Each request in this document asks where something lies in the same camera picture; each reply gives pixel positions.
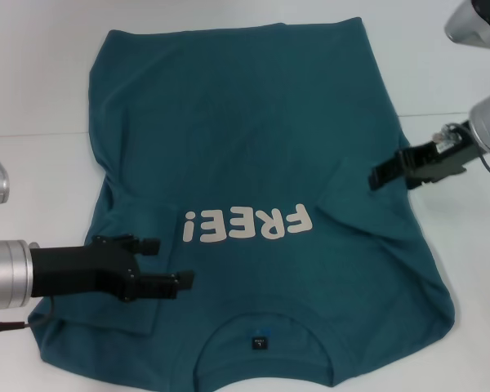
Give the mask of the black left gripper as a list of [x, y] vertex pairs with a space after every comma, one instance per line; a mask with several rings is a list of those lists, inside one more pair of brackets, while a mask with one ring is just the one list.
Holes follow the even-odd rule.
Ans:
[[96, 236], [81, 247], [33, 248], [32, 297], [103, 292], [120, 301], [174, 300], [190, 290], [192, 270], [174, 274], [141, 274], [133, 255], [156, 256], [161, 241], [133, 234]]

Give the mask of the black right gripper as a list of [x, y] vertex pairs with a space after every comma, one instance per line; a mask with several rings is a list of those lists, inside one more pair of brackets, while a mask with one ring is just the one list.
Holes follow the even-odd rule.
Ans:
[[468, 121], [445, 125], [441, 136], [448, 142], [442, 150], [442, 143], [432, 140], [403, 149], [399, 156], [373, 167], [368, 177], [370, 190], [377, 191], [395, 180], [401, 180], [408, 189], [437, 183], [465, 173], [465, 165], [484, 153], [472, 137]]

